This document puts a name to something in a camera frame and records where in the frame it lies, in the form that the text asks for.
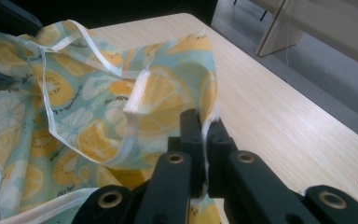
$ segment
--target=fabric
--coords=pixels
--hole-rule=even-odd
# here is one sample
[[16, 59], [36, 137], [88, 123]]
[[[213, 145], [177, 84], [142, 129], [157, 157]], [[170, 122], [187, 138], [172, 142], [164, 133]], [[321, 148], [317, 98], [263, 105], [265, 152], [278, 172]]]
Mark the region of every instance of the fabric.
[[[181, 112], [199, 111], [204, 137], [218, 119], [203, 32], [136, 49], [75, 21], [38, 37], [0, 33], [0, 73], [17, 80], [0, 90], [0, 220], [13, 223], [70, 222], [84, 202], [76, 197], [150, 178]], [[220, 222], [208, 197], [192, 214]]]

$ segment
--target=gray floor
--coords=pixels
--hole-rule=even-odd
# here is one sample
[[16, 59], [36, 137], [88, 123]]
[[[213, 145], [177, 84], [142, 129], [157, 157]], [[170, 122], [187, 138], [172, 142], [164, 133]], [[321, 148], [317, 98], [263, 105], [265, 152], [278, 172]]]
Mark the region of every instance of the gray floor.
[[291, 48], [258, 57], [256, 46], [271, 21], [248, 0], [219, 0], [212, 28], [316, 105], [358, 133], [358, 62], [304, 35]]

